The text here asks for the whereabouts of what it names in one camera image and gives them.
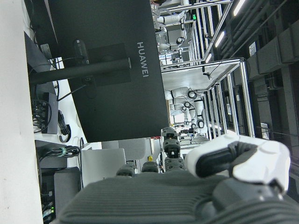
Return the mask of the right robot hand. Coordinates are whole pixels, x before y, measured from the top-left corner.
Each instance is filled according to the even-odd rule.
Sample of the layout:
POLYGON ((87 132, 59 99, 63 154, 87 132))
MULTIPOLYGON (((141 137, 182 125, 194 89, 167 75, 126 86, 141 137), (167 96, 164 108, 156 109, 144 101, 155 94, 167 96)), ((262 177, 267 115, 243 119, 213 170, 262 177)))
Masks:
POLYGON ((179 156, 172 128, 162 130, 166 171, 149 162, 90 183, 57 216, 58 224, 296 224, 285 199, 291 157, 281 142, 221 135, 179 156))

